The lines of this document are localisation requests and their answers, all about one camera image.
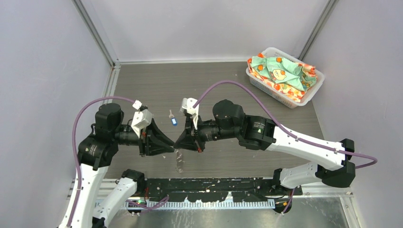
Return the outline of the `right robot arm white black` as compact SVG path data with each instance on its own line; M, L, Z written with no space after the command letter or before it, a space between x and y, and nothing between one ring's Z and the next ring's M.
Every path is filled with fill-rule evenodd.
M273 120L247 115L242 106L221 100L212 109L214 119L202 121L191 107L196 100L185 98L182 108L186 116L184 131L174 143L175 149L202 152L206 142L236 138L249 150L277 151L291 154L309 162L294 168L279 168L273 173L271 188L278 195L303 184L322 182L330 187L349 187L355 178L355 164L342 151L351 152L354 142L328 142L314 137L303 142L303 134L295 133Z

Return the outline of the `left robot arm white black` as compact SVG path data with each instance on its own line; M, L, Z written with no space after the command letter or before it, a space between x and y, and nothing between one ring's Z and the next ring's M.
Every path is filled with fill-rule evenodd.
M142 172L127 169L117 186L96 205L99 188L120 145L137 146L141 156L174 152L174 142L156 125L153 115L135 101L131 124L123 124L120 105L108 103L99 107L91 134L80 144L73 144L77 167L73 192L61 228L106 228L129 197L145 193Z

